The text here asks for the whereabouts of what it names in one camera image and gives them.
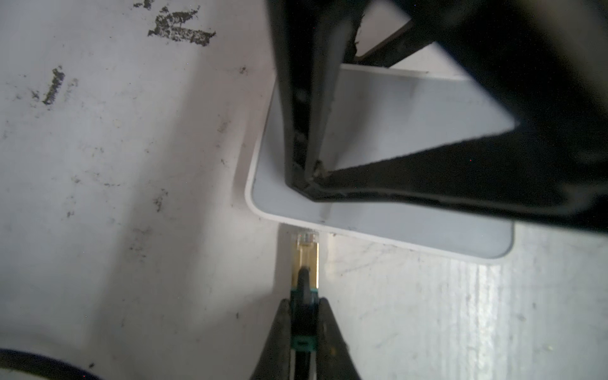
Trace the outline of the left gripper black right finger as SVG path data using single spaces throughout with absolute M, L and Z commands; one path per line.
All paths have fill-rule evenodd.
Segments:
M 356 379 L 361 377 L 349 354 L 328 299 L 321 298 L 317 317 L 317 379 Z

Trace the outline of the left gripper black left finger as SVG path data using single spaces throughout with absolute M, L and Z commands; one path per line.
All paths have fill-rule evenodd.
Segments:
M 250 379 L 286 380 L 290 378 L 290 366 L 291 305 L 288 299 L 283 299 Z

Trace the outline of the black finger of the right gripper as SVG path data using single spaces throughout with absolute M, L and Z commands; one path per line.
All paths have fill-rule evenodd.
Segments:
M 606 2 L 399 6 L 515 126 L 314 176 L 310 199 L 403 202 L 606 232 Z
M 285 183 L 309 200 L 340 200 L 316 172 L 340 66 L 365 1 L 268 1 L 283 114 Z

